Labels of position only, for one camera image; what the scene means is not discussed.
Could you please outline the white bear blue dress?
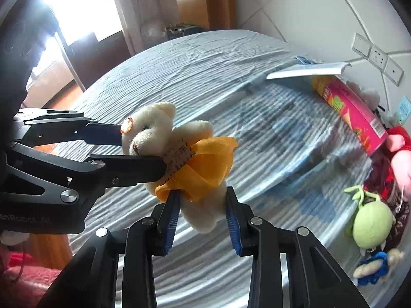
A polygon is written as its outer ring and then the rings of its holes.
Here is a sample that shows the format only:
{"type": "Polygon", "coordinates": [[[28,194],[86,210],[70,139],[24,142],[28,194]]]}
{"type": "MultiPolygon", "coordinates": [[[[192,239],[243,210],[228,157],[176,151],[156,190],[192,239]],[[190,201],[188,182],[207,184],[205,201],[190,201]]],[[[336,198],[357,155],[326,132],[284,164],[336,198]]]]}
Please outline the white bear blue dress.
{"type": "Polygon", "coordinates": [[[403,259],[404,252],[396,248],[389,252],[378,252],[361,262],[354,270],[353,277],[359,286],[375,285],[380,280],[387,280],[403,259]]]}

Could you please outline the green round plush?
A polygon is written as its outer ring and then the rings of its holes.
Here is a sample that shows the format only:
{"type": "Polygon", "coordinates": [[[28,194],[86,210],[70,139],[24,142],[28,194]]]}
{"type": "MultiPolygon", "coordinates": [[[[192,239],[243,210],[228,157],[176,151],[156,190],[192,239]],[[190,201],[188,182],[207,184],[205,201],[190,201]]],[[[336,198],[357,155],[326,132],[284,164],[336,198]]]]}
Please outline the green round plush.
{"type": "Polygon", "coordinates": [[[396,219],[391,209],[377,193],[364,190],[363,186],[351,186],[343,190],[357,200],[357,213],[352,225],[354,242],[365,252],[377,247],[385,248],[387,237],[396,219]]]}

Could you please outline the white bear orange dress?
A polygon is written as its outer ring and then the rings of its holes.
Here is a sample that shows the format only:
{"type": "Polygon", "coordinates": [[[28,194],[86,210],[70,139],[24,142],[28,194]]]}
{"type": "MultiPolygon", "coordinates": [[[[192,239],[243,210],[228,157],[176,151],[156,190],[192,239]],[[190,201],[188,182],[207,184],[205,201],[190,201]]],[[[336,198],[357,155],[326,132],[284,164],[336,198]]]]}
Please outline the white bear orange dress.
{"type": "Polygon", "coordinates": [[[175,105],[160,102],[140,108],[124,119],[120,133],[123,154],[159,156],[165,174],[145,188],[161,202],[172,190],[180,191],[184,219],[199,233],[211,232],[226,211],[226,177],[238,142],[214,136],[208,121],[173,125],[175,105]]]}

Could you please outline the maroon knit scarf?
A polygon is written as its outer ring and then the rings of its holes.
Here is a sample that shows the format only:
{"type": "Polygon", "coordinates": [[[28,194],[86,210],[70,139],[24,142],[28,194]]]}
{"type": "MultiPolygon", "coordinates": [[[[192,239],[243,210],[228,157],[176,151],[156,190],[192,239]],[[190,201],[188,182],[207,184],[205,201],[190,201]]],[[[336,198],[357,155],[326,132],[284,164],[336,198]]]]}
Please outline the maroon knit scarf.
{"type": "Polygon", "coordinates": [[[397,247],[402,239],[405,226],[410,218],[410,205],[405,195],[402,195],[402,188],[396,181],[387,157],[381,156],[373,161],[371,172],[364,182],[364,189],[378,194],[396,219],[386,240],[385,252],[388,252],[397,247]]]}

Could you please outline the pink pig plush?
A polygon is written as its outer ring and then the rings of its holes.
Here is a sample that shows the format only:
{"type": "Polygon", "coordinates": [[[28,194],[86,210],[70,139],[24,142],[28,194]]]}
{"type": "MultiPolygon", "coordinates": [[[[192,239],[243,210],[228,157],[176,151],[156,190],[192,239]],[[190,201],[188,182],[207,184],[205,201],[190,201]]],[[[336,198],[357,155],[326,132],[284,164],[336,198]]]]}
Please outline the pink pig plush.
{"type": "Polygon", "coordinates": [[[385,141],[391,168],[403,197],[410,201],[410,136],[401,126],[390,128],[385,141]]]}

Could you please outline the pink chips can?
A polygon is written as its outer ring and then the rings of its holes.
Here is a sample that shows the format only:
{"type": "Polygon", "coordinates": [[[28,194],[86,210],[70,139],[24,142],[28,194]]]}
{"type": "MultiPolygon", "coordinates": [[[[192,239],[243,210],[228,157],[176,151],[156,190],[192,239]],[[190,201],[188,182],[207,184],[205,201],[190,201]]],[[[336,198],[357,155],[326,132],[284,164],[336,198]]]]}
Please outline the pink chips can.
{"type": "Polygon", "coordinates": [[[360,97],[336,76],[314,76],[312,88],[339,114],[372,156],[388,134],[380,120],[360,97]]]}

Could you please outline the grey small plush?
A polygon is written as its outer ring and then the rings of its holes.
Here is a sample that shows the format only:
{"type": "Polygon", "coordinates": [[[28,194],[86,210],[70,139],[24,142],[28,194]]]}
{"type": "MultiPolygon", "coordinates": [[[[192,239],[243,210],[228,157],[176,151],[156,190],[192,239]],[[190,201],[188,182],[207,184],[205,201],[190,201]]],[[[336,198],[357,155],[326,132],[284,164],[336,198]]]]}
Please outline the grey small plush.
{"type": "Polygon", "coordinates": [[[356,83],[348,81],[346,85],[351,89],[361,100],[366,104],[366,106],[371,110],[375,111],[380,104],[380,95],[374,89],[364,89],[362,90],[356,83]]]}

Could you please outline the blue milk carton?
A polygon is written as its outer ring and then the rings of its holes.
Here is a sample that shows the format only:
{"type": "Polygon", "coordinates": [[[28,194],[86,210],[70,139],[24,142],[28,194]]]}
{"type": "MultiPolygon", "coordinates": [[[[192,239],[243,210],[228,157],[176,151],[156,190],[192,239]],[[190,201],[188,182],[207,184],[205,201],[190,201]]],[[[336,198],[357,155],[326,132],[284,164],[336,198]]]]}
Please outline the blue milk carton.
{"type": "Polygon", "coordinates": [[[398,118],[398,123],[404,125],[405,121],[410,117],[411,114],[411,101],[405,95],[401,98],[398,103],[398,108],[396,109],[396,116],[398,118]]]}

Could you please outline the wall socket panel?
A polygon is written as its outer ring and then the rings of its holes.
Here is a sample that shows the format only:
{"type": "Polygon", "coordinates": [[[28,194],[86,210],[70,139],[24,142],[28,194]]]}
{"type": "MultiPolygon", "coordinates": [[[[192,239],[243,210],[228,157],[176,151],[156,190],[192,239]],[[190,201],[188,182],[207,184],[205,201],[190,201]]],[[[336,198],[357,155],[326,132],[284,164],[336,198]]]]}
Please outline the wall socket panel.
{"type": "Polygon", "coordinates": [[[400,84],[404,75],[403,69],[381,48],[356,33],[352,42],[352,50],[381,71],[394,85],[400,84]]]}

